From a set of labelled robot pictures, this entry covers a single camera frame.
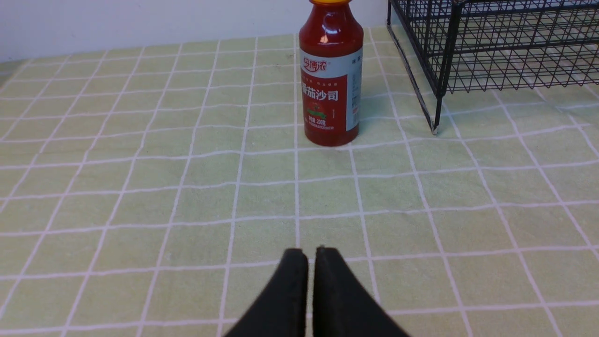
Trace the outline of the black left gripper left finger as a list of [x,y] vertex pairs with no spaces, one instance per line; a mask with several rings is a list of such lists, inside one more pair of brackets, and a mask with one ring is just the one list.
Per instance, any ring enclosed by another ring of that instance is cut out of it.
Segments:
[[301,249],[286,249],[267,285],[226,336],[305,336],[308,270]]

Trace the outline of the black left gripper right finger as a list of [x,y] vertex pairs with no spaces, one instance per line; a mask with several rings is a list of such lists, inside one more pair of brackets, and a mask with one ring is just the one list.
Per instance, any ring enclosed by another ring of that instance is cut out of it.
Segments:
[[315,337],[407,337],[370,296],[342,254],[331,247],[316,250],[313,279]]

